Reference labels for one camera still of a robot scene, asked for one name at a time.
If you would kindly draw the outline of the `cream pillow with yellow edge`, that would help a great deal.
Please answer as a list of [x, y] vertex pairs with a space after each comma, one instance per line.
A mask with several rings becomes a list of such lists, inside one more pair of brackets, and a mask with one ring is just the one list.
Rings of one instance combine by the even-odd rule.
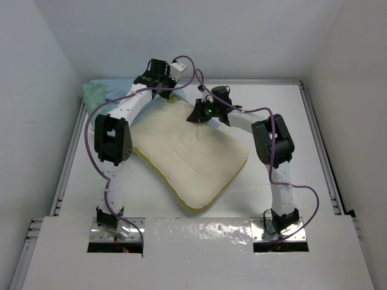
[[134, 151], [191, 210], [207, 208], [238, 176], [249, 150], [229, 134], [186, 119], [192, 106], [159, 99], [131, 126]]

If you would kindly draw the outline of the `green and blue pillowcase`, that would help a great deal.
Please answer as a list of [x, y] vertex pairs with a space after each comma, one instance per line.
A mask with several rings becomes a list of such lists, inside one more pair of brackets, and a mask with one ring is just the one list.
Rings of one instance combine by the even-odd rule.
[[147, 107], [155, 96], [161, 96], [162, 93], [170, 95], [173, 88], [167, 90], [155, 91], [151, 87], [146, 87], [142, 84], [132, 84], [131, 88], [126, 91], [125, 95], [108, 97], [108, 87], [106, 80], [103, 82], [89, 82], [82, 85], [83, 100], [86, 105], [88, 119], [85, 123], [85, 131], [94, 131], [96, 126], [96, 118], [98, 115], [109, 115], [114, 119], [124, 118], [129, 126], [143, 108]]

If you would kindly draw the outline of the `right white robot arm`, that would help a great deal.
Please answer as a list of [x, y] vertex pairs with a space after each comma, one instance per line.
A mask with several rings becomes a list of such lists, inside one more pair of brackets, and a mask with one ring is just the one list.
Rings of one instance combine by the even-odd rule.
[[217, 118], [226, 126], [252, 134], [257, 156], [268, 171], [272, 193], [272, 227], [274, 233], [280, 235], [299, 220], [290, 178], [294, 142], [283, 117], [271, 111], [268, 111], [267, 118], [243, 111], [241, 106], [232, 104], [228, 86], [207, 89], [200, 85], [198, 90], [202, 96], [195, 100], [188, 122], [207, 123]]

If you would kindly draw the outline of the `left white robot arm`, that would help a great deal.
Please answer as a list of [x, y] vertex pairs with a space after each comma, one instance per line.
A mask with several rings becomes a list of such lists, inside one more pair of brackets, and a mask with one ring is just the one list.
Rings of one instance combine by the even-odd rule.
[[108, 113], [96, 117], [94, 150], [103, 176], [107, 178], [103, 199], [96, 208], [99, 225], [115, 228], [124, 208], [118, 181], [123, 163], [132, 153], [130, 125], [156, 95], [169, 98], [186, 68], [186, 65], [176, 60], [168, 63], [151, 59], [146, 71], [133, 81], [128, 98], [120, 100]]

